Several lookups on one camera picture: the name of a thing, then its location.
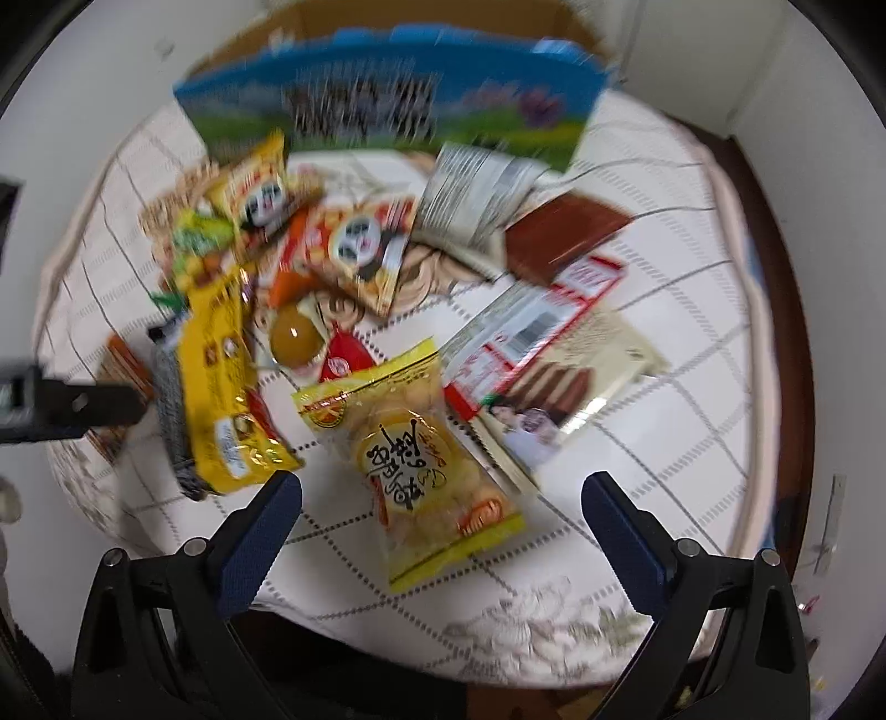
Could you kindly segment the long yellow snack bag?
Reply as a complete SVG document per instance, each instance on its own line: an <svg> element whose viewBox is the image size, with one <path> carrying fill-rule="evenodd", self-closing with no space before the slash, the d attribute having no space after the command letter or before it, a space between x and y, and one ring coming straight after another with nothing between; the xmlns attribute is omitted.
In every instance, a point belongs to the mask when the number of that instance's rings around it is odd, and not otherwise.
<svg viewBox="0 0 886 720"><path fill-rule="evenodd" d="M201 489L226 495L302 466L258 392L245 339L243 271L189 294L177 347L190 457Z"/></svg>

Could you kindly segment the black grey snack bag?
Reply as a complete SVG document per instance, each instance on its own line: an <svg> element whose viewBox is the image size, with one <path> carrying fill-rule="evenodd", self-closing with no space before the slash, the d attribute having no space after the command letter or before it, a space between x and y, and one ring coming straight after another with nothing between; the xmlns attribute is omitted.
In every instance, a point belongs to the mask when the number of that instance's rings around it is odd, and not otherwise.
<svg viewBox="0 0 886 720"><path fill-rule="evenodd" d="M158 413L162 441L183 495L192 501L203 501L210 487L197 472L185 413L179 343L188 315L180 312L162 326L150 327L147 336L153 343L152 377L154 403Z"/></svg>

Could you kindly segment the beige chocolate wafer packet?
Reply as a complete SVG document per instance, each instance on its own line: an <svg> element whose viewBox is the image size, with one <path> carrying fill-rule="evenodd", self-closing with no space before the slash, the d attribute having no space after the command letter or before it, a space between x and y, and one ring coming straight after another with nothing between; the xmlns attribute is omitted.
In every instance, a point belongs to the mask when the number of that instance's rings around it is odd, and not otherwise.
<svg viewBox="0 0 886 720"><path fill-rule="evenodd" d="M612 399L667 359L620 313L591 309L543 349L509 387L483 399L470 422L497 469L536 491L540 468Z"/></svg>

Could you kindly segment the yellow rice cracker packet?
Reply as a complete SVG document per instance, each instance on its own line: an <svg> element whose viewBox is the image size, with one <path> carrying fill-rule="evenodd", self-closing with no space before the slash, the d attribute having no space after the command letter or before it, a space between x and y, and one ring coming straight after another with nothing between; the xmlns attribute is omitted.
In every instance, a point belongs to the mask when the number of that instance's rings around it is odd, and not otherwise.
<svg viewBox="0 0 886 720"><path fill-rule="evenodd" d="M392 593L526 527L512 496L447 426L431 337L374 368L300 390L293 402L317 440L373 492Z"/></svg>

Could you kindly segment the green candy bag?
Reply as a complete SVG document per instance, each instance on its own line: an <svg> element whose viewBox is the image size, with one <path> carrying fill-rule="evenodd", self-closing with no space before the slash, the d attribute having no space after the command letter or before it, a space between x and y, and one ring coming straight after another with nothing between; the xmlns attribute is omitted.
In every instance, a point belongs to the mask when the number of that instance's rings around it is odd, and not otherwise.
<svg viewBox="0 0 886 720"><path fill-rule="evenodd" d="M227 218L194 208L182 210L162 248L168 269L161 289L150 294L153 303L167 311L183 309L192 291L207 285L221 273L222 265L233 253L236 239L234 225Z"/></svg>

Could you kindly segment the orange jelly cup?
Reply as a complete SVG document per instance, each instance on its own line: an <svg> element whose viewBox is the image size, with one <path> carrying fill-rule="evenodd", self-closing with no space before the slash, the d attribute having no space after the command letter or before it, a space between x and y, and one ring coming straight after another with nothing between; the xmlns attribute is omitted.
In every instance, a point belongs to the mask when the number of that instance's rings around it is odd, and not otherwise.
<svg viewBox="0 0 886 720"><path fill-rule="evenodd" d="M324 337L308 315L295 305L288 305L276 312L269 343L276 363L297 369L316 360L324 347Z"/></svg>

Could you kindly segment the small red triangular packet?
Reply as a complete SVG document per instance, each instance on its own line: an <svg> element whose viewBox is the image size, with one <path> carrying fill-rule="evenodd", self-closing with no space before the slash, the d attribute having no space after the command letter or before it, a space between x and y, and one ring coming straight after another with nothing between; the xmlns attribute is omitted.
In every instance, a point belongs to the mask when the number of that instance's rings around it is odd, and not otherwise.
<svg viewBox="0 0 886 720"><path fill-rule="evenodd" d="M335 327L321 363L318 381L335 381L374 366L375 360L367 347L350 330Z"/></svg>

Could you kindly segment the red white barcode packet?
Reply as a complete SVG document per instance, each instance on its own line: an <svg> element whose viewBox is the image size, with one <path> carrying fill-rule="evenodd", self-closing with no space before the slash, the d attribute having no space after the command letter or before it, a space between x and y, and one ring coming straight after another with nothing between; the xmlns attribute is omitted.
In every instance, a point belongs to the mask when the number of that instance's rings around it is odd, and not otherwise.
<svg viewBox="0 0 886 720"><path fill-rule="evenodd" d="M626 265L588 254L548 286L517 280L440 350L443 393L461 420L517 381L518 374L626 275Z"/></svg>

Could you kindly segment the yellow panda snack bag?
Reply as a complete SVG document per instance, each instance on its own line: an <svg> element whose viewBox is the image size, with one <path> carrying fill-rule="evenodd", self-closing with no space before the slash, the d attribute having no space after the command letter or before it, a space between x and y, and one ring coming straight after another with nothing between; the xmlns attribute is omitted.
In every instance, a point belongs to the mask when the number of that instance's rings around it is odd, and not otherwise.
<svg viewBox="0 0 886 720"><path fill-rule="evenodd" d="M291 218L317 203L323 192L316 167L287 169L284 133L273 131L251 153L219 172L204 197L230 221L234 255L246 261L278 239Z"/></svg>

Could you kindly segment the orange panda sunflower seed bag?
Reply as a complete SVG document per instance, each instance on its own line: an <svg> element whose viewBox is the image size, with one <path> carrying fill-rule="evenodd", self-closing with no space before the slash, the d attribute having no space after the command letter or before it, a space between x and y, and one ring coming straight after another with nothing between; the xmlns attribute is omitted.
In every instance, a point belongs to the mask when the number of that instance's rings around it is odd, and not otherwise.
<svg viewBox="0 0 886 720"><path fill-rule="evenodd" d="M384 318L394 304L416 205L414 195L321 205L306 219L302 260L329 285Z"/></svg>

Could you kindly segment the brown snack packet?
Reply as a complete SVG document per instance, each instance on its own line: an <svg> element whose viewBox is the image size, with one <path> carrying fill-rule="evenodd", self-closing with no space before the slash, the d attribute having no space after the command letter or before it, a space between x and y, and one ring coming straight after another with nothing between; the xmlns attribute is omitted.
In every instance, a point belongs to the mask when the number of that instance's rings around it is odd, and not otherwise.
<svg viewBox="0 0 886 720"><path fill-rule="evenodd" d="M511 275L547 286L578 258L622 231L632 216L582 193L566 192L535 208L504 231Z"/></svg>

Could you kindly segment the white grey snack packet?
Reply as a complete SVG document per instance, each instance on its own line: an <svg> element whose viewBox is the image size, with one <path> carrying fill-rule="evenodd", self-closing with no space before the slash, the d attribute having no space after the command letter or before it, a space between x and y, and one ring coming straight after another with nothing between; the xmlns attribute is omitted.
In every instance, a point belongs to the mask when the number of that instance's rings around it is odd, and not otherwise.
<svg viewBox="0 0 886 720"><path fill-rule="evenodd" d="M508 264L504 229L547 169L536 159L446 142L420 198L411 237L497 279Z"/></svg>

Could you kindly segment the white floral quilted blanket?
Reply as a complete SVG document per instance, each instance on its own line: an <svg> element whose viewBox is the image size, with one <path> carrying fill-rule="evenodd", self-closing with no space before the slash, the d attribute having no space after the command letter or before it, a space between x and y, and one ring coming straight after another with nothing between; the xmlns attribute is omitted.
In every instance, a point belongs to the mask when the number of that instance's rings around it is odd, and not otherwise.
<svg viewBox="0 0 886 720"><path fill-rule="evenodd" d="M225 182L177 105L90 186L45 269L34 348L95 381L111 339L152 372L122 447L57 441L61 489L141 553L177 551L295 471L302 512L261 609L460 681L616 678L650 629L587 527L604 471L709 555L759 552L775 490L778 378L730 178L685 127L620 91L565 171L521 165L521 227L568 199L626 225L532 285L431 240L443 163L403 150L300 152L316 180L279 254L320 290L275 303L274 258L169 279L159 234Z"/></svg>

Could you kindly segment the blue printed cardboard box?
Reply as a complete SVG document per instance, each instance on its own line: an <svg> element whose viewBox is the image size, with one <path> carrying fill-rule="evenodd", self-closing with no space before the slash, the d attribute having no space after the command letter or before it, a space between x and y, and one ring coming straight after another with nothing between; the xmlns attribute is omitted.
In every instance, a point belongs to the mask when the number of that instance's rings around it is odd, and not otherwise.
<svg viewBox="0 0 886 720"><path fill-rule="evenodd" d="M174 97L209 155L446 142L572 161L612 58L563 2L296 2L200 60Z"/></svg>

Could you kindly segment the white wall socket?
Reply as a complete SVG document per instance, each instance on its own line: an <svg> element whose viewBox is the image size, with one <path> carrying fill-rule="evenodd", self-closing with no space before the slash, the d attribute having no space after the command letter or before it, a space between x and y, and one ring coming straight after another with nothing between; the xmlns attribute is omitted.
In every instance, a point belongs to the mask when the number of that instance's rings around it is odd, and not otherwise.
<svg viewBox="0 0 886 720"><path fill-rule="evenodd" d="M841 521L846 489L846 474L835 474L832 477L831 495L829 495L829 501L827 501L825 526L823 527L823 532L821 532L820 542L818 542L816 549L816 562L814 563L814 574L816 576L826 576L827 572L829 572L829 567L831 567L833 555L835 555L837 550L839 521Z"/></svg>

